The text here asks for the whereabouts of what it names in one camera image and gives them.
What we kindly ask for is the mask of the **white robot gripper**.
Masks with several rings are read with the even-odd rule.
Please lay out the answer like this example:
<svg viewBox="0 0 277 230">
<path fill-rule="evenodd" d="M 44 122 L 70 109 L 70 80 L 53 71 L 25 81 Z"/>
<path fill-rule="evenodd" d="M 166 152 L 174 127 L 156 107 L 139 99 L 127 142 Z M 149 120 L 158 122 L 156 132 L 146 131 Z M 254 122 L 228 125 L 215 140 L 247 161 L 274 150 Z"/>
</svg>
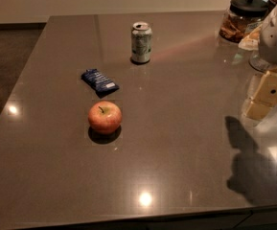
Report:
<svg viewBox="0 0 277 230">
<path fill-rule="evenodd" d="M 260 57 L 277 64 L 277 5 L 263 22 L 259 41 Z M 250 119 L 261 121 L 277 104 L 277 66 L 267 70 L 248 95 L 243 107 L 243 114 Z"/>
</svg>

